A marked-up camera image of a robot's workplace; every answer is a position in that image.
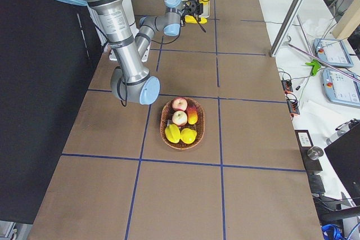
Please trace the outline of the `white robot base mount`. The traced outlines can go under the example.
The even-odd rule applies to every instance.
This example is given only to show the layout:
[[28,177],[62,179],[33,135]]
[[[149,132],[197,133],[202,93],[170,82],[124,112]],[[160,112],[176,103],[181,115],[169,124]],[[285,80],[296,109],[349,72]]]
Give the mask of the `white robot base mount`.
[[135,38],[131,36],[122,41],[109,42],[109,46],[115,52],[116,49],[128,47],[132,43],[136,45],[141,61],[146,62],[149,46],[151,43],[151,38],[146,35],[136,35]]

